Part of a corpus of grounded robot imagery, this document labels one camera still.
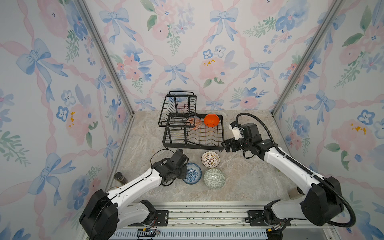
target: green patterned bowl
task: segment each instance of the green patterned bowl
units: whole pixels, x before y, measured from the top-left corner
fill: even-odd
[[[225,176],[219,169],[211,168],[205,172],[204,182],[209,188],[219,189],[225,184]]]

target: mounting plate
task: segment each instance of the mounting plate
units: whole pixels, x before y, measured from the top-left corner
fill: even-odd
[[[157,223],[155,223],[154,227],[166,227],[168,226],[168,210],[156,210],[155,219],[157,217]],[[134,223],[129,225],[130,227],[143,227],[141,223]]]

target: orange patterned bowl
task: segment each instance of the orange patterned bowl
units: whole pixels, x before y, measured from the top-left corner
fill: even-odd
[[[204,118],[204,124],[208,127],[216,127],[220,122],[219,117],[216,114],[210,113]]]
[[[203,124],[199,117],[196,117],[195,121],[194,121],[194,117],[190,117],[190,118],[188,118],[187,122],[189,122],[192,125],[193,124],[195,125],[195,127],[190,127],[191,130],[199,129],[199,128],[201,128],[201,125]]]

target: dish rack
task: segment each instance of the dish rack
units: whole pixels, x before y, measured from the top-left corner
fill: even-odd
[[[196,95],[193,92],[170,91],[164,99],[159,118],[159,126],[165,127],[164,147],[223,151],[223,116],[217,115],[220,119],[217,126],[208,127],[204,124],[206,115],[196,113]],[[203,123],[193,130],[196,117]]]

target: vent grille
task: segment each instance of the vent grille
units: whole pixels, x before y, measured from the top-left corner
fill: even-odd
[[[159,229],[160,234],[153,239],[268,239],[265,229]],[[151,239],[145,237],[150,233],[137,232],[137,229],[119,229],[110,240],[117,239]]]

